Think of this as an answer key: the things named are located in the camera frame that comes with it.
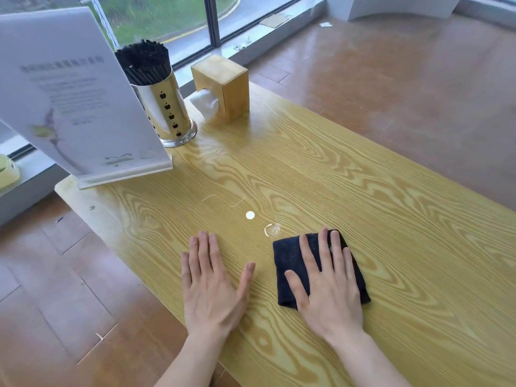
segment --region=finger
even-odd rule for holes
[[[192,286],[192,276],[190,273],[190,265],[188,264],[189,254],[184,252],[181,254],[181,281],[183,282],[183,292],[186,292]]]
[[[308,272],[308,280],[313,279],[314,275],[319,273],[319,267],[315,262],[314,254],[310,250],[310,246],[308,244],[308,239],[306,239],[306,235],[299,235],[299,246],[301,248],[301,255],[303,256],[304,265],[306,266],[306,271]]]
[[[225,273],[223,259],[220,256],[217,236],[215,234],[209,234],[208,241],[210,243],[210,260],[212,261],[213,271],[216,273]]]
[[[297,309],[300,310],[309,304],[308,295],[301,283],[299,276],[292,270],[285,272],[288,286],[291,288],[293,296],[296,298]]]
[[[208,234],[205,231],[199,232],[199,265],[201,266],[201,274],[213,272],[208,249]]]
[[[201,268],[199,267],[199,239],[197,239],[197,236],[190,238],[190,257],[188,258],[188,264],[190,265],[192,282],[196,282],[201,278]]]
[[[344,265],[344,255],[341,248],[341,237],[339,231],[331,231],[331,252],[333,254],[333,269],[336,273],[346,275],[346,267]]]
[[[238,284],[238,289],[236,290],[238,299],[245,302],[249,300],[249,290],[251,289],[251,282],[253,281],[255,267],[256,264],[254,262],[249,262],[243,268],[242,275],[240,277],[240,283]]]
[[[346,264],[346,277],[357,285],[357,279],[354,276],[352,252],[349,247],[346,247],[342,253],[344,254],[344,262]]]
[[[319,232],[319,255],[321,257],[322,271],[326,273],[333,272],[330,248],[328,247],[328,228],[326,227],[323,227]]]

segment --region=wooden floor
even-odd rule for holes
[[[460,16],[330,21],[251,81],[516,209],[516,35]],[[185,338],[58,196],[0,230],[0,386],[152,386]]]

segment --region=black straw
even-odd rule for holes
[[[168,49],[156,41],[142,40],[117,50],[114,55],[133,85],[157,84],[172,72]]]

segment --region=wooden tissue box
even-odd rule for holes
[[[249,111],[249,73],[227,58],[209,56],[191,67],[197,91],[211,91],[219,101],[217,115],[229,122]]]

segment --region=dark blue cloth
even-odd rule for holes
[[[331,239],[330,232],[328,230],[328,247],[331,250]],[[341,249],[347,247],[347,244],[339,232],[341,238]],[[321,258],[319,255],[319,240],[318,234],[306,234],[310,250],[314,254],[319,271],[322,271]],[[274,263],[276,265],[276,276],[278,278],[278,304],[280,306],[290,307],[297,310],[296,299],[293,296],[292,290],[288,286],[285,272],[287,270],[293,270],[303,283],[304,289],[308,295],[310,295],[310,283],[308,281],[308,272],[304,265],[303,256],[301,255],[301,248],[299,246],[299,236],[290,237],[287,239],[276,240],[273,242],[274,249]],[[353,269],[355,277],[357,279],[357,286],[360,291],[360,303],[367,304],[371,301],[369,294],[365,288],[364,276],[358,268],[357,261],[353,257]]]

